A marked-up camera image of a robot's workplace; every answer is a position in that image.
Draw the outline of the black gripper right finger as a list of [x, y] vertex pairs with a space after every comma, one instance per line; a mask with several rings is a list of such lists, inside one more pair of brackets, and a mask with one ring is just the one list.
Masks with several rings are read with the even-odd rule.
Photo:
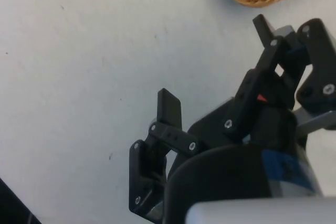
[[274, 119], [271, 109], [296, 117], [300, 136], [335, 129], [335, 39], [323, 21], [313, 18], [298, 30], [272, 29], [264, 15], [253, 20], [264, 50], [250, 69], [223, 119], [224, 134], [243, 137]]

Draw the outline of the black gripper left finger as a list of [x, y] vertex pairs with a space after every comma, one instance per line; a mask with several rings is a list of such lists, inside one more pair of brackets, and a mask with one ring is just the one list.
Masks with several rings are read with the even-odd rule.
[[146, 139], [137, 140], [130, 147], [130, 211], [139, 216], [161, 216], [169, 177], [199, 152], [200, 141], [182, 130], [179, 99], [161, 89], [156, 119], [150, 124]]

